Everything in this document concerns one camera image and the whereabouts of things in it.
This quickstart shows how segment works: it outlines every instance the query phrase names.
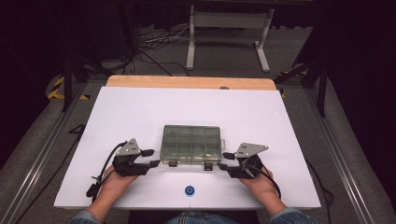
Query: white table surface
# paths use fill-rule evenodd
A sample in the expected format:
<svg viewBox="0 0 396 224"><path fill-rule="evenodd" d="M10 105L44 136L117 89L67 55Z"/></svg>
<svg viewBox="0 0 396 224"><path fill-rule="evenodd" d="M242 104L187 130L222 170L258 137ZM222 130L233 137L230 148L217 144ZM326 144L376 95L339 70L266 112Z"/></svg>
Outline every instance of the white table surface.
<svg viewBox="0 0 396 224"><path fill-rule="evenodd" d="M160 158L165 124L219 126L224 151L242 142L267 145L259 154L287 206L320 207L318 195L278 91L103 87L93 107L54 206L83 208L85 196L111 150L135 138L141 149L153 148L147 162ZM236 161L222 162L235 164ZM185 194L194 186L192 196ZM248 188L214 165L169 167L160 163L140 176L114 205L124 209L258 209Z"/></svg>

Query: sleeve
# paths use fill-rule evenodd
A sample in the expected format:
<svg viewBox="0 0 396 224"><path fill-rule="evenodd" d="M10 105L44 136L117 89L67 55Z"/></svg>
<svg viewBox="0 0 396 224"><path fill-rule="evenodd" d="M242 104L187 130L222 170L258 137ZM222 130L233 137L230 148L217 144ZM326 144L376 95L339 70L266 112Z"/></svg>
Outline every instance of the sleeve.
<svg viewBox="0 0 396 224"><path fill-rule="evenodd" d="M283 224L283 223L306 223L306 224L319 224L318 221L312 217L304 215L297 208L286 208L270 218L269 224Z"/></svg>
<svg viewBox="0 0 396 224"><path fill-rule="evenodd" d="M69 224L100 224L98 220L87 210L77 213Z"/></svg>

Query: blue circle marker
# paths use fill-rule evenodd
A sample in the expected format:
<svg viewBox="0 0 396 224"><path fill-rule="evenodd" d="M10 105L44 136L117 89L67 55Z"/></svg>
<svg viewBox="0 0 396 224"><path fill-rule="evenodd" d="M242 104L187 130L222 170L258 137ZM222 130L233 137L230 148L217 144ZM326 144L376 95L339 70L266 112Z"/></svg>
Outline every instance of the blue circle marker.
<svg viewBox="0 0 396 224"><path fill-rule="evenodd" d="M187 187L184 189L184 192L186 192L186 194L187 194L188 196L191 196L192 194L194 194L195 189L194 189L193 186L187 186Z"/></svg>

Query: hand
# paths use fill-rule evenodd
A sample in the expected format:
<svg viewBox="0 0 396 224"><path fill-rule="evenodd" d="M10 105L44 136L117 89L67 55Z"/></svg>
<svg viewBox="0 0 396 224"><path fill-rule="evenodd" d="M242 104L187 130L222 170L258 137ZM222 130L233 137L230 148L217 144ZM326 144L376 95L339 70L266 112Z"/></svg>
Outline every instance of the hand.
<svg viewBox="0 0 396 224"><path fill-rule="evenodd" d="M122 177L116 172L112 172L114 167L111 165L105 170L104 176L110 174L102 185L96 200L87 208L96 219L103 223L113 204L128 189L128 186L134 182L138 176Z"/></svg>
<svg viewBox="0 0 396 224"><path fill-rule="evenodd" d="M262 171L274 178L273 173L264 167ZM282 211L286 205L277 196L274 184L264 175L258 175L253 179L239 179L242 184L247 186L256 199L264 205L270 216Z"/></svg>

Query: clear plastic box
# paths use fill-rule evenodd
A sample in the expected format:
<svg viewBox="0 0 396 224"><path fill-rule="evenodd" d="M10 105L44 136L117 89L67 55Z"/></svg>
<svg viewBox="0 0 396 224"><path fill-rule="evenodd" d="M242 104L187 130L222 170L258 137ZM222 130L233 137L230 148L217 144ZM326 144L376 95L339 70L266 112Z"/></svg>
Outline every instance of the clear plastic box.
<svg viewBox="0 0 396 224"><path fill-rule="evenodd" d="M164 164L205 164L221 161L220 128L165 125L161 145Z"/></svg>

